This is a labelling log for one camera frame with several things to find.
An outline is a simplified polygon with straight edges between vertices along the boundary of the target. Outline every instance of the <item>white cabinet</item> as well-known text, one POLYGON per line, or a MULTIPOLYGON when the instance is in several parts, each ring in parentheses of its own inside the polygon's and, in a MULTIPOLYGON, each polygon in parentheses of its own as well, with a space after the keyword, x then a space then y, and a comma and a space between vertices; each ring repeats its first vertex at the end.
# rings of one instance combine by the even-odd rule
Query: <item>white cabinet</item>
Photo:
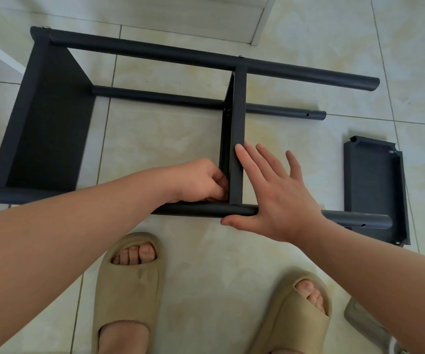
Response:
POLYGON ((257 44, 275 0, 0 0, 0 7, 257 44))

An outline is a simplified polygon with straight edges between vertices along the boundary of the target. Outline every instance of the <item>tan slide sandal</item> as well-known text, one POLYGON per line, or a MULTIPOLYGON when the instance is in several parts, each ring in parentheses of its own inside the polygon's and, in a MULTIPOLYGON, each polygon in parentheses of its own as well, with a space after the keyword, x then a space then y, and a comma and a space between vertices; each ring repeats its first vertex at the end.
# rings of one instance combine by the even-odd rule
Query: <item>tan slide sandal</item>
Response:
POLYGON ((272 295, 248 354, 269 354, 279 349, 321 354, 331 314, 331 298, 320 278, 302 269, 288 273, 272 295), (301 280, 310 280, 321 291, 327 315, 296 290, 301 280))
POLYGON ((155 325, 162 297, 165 254, 160 240, 147 232, 128 234, 107 251, 101 262, 94 299, 92 352, 98 353, 99 331, 115 321, 136 321, 149 329, 147 354, 153 350, 155 325), (145 264, 122 266, 112 259, 123 249, 151 244, 156 259, 145 264))

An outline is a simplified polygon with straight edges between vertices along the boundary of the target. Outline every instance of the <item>foot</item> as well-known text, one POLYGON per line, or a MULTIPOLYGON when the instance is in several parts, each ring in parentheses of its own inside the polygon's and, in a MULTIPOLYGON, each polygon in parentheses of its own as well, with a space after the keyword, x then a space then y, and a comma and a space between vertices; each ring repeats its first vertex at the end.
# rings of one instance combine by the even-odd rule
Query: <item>foot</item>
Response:
MULTIPOLYGON (((119 266, 135 266, 155 260, 151 244, 132 246, 112 259, 119 266)), ((149 343, 149 329, 134 321, 116 321, 103 326, 99 333, 99 354, 145 354, 149 343)))
MULTIPOLYGON (((321 292, 319 291, 319 289, 317 289, 317 287, 314 287, 313 283, 310 280, 299 281, 295 285, 295 288, 299 292, 299 294, 302 295, 304 298, 306 298, 308 301, 310 301, 313 306, 315 306, 318 310, 320 310, 322 313, 327 315, 326 311, 324 310, 324 299, 321 295, 321 292)), ((301 354, 301 353, 295 350, 290 350, 290 349, 280 349, 280 350, 275 350, 272 354, 301 354)))

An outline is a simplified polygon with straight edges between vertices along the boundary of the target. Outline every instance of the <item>forearm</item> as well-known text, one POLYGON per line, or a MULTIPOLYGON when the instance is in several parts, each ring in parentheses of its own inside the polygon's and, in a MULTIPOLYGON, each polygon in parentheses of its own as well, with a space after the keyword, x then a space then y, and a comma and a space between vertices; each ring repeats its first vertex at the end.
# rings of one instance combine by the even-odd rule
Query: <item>forearm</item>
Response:
POLYGON ((411 353, 425 353, 425 256, 329 220, 295 244, 411 353))
POLYGON ((163 171, 135 173, 0 212, 0 344, 174 197, 163 171))

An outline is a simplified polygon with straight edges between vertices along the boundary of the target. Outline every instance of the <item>person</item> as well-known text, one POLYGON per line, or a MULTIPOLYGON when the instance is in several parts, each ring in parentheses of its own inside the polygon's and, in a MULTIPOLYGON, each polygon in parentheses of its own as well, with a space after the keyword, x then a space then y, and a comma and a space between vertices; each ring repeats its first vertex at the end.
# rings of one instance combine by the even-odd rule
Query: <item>person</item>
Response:
MULTIPOLYGON (((221 224, 297 246, 410 353, 425 353, 425 256, 324 218, 290 151, 288 174, 260 144, 246 142, 235 150, 259 212, 227 216, 221 224)), ((99 353, 150 351, 164 250, 152 235, 123 236, 164 203, 223 201, 227 185, 217 166, 201 159, 1 211, 0 345, 110 248, 96 287, 94 351, 98 345, 99 353)), ((331 311, 325 285, 316 276, 287 274, 249 353, 320 353, 331 311)))

